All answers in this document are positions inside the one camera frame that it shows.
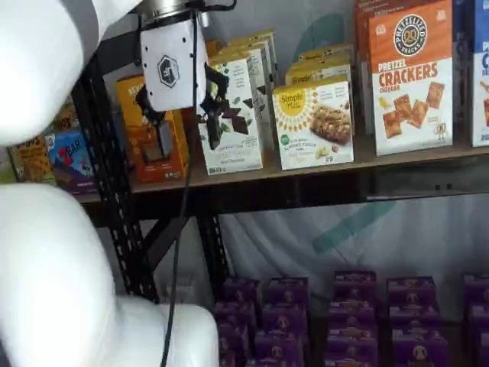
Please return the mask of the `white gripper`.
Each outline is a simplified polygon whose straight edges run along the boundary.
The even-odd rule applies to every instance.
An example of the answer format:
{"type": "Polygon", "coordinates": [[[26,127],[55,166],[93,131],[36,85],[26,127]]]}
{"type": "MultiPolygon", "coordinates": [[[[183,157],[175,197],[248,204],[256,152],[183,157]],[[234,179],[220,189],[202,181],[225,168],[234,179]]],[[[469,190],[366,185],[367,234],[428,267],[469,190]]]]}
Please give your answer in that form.
{"type": "Polygon", "coordinates": [[[219,116],[228,108],[229,78],[210,67],[199,20],[190,13],[161,18],[141,32],[145,86],[135,100],[153,127],[162,159],[173,150],[166,111],[199,108],[199,122],[207,129],[207,142],[215,150],[221,141],[219,116]]]}

